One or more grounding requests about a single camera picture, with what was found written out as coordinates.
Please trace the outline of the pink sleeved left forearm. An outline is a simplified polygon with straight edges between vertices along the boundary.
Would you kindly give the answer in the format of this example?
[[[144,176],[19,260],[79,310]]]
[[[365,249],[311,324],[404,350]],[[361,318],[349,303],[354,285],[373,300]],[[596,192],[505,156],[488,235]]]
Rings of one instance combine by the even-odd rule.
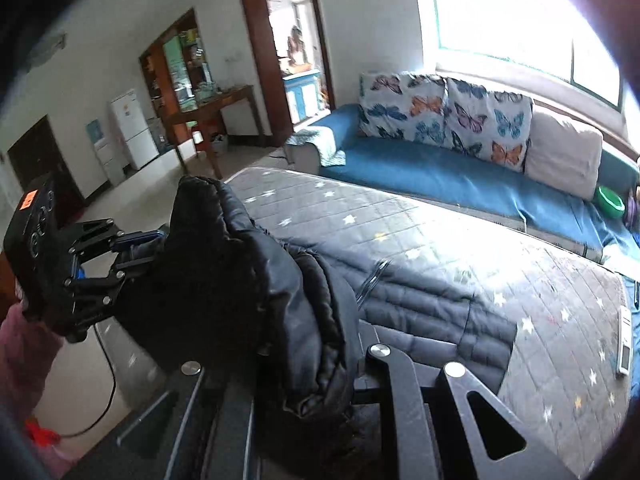
[[[26,320],[20,302],[9,308],[1,324],[1,404],[20,424],[40,402],[62,347],[47,326]]]

